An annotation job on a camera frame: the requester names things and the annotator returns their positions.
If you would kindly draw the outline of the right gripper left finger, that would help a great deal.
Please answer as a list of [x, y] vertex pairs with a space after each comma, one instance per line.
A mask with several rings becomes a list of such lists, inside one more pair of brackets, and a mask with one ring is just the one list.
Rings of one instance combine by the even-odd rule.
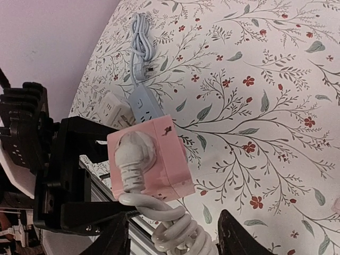
[[92, 245], [82, 255], [126, 255], [130, 254], [129, 222], [122, 212], [110, 222]]

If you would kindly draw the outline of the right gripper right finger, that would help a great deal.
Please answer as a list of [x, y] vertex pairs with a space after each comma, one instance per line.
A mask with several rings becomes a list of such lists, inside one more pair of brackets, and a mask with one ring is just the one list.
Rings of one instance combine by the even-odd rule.
[[218, 219], [218, 253], [220, 255], [272, 255], [246, 229], [223, 209]]

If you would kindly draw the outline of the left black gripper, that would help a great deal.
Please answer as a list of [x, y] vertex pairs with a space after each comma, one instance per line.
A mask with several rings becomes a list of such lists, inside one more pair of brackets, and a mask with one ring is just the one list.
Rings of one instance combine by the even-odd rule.
[[107, 136], [117, 129], [75, 116], [57, 124], [49, 162], [38, 171], [33, 222], [38, 228], [61, 228], [69, 234], [101, 234], [119, 213], [111, 202], [91, 202], [91, 176], [80, 156], [92, 163], [108, 161]]

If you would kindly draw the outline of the white cube adapter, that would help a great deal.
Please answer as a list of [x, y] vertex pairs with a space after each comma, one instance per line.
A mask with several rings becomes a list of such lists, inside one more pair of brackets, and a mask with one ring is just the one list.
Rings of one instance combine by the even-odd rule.
[[98, 110], [101, 124], [121, 130], [135, 125], [135, 118], [127, 99], [108, 93], [101, 101]]

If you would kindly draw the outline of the pink cube adapter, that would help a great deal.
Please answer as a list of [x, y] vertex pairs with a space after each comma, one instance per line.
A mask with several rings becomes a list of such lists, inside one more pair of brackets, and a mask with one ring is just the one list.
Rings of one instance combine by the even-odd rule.
[[131, 191], [169, 202], [195, 192], [186, 152], [169, 115], [107, 136], [112, 193]]

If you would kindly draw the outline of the pink plug adapter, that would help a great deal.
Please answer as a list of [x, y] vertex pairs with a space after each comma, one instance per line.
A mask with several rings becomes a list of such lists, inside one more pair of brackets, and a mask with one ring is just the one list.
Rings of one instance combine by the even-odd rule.
[[340, 214], [340, 198], [337, 198], [332, 206], [332, 211]]

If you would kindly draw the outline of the white long power strip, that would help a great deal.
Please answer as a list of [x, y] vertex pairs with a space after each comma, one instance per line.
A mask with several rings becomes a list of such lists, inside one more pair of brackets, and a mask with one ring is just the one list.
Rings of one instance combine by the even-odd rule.
[[143, 132], [124, 134], [114, 155], [120, 170], [123, 193], [121, 204], [135, 206], [149, 219], [160, 222], [152, 234], [152, 241], [159, 252], [166, 254], [218, 254], [210, 234], [200, 226], [184, 207], [172, 208], [163, 201], [142, 194], [145, 190], [144, 173], [156, 160], [156, 147], [151, 137]]

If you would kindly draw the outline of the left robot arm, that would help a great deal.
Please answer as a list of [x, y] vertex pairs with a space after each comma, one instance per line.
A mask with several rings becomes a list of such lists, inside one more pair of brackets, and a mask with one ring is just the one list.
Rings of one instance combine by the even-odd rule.
[[54, 122], [40, 83], [12, 88], [2, 74], [1, 87], [1, 205], [32, 209], [44, 230], [95, 236], [85, 254], [129, 254], [136, 208], [91, 201], [91, 175], [79, 164], [82, 155], [106, 161], [114, 129], [79, 116]]

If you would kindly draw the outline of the blue power strip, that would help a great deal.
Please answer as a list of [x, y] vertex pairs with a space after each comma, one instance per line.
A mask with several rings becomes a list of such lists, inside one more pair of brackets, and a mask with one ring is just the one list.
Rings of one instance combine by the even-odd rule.
[[128, 102], [138, 124], [164, 116], [154, 94], [144, 85], [134, 88]]

